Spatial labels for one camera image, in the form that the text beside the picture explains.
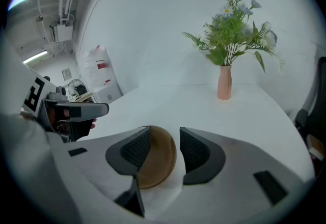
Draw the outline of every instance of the white flower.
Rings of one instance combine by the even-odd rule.
[[[274,50],[274,48],[276,47],[276,42],[277,42],[277,36],[273,31],[269,31],[262,39],[261,44],[270,50]]]
[[[220,9],[224,17],[229,17],[233,14],[233,10],[230,6],[223,6],[223,8]]]

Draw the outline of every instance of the box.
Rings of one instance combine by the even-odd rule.
[[[316,137],[309,134],[307,136],[308,151],[314,155],[318,160],[323,161],[325,158],[325,148],[323,143]]]
[[[67,26],[67,25],[57,25],[57,36],[58,36],[58,41],[66,41],[70,40],[72,38],[72,30],[73,26]]]

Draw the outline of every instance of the blue flower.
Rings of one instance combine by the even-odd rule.
[[[253,12],[250,11],[250,9],[245,6],[245,4],[239,5],[238,9],[239,11],[243,12],[244,15],[253,15]]]
[[[245,25],[242,30],[241,30],[242,34],[244,36],[251,36],[253,33],[253,29],[251,27],[249,27],[248,25]]]
[[[251,6],[253,6],[255,9],[261,8],[261,5],[256,2],[256,0],[251,0]]]

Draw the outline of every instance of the red label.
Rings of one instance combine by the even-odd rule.
[[[107,67],[106,63],[97,64],[97,69]]]

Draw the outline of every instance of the electrical box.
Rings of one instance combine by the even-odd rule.
[[[66,40],[71,40],[72,38],[72,30],[73,30],[73,25],[57,25],[56,26],[56,32],[57,32],[57,40],[59,42],[66,41]]]

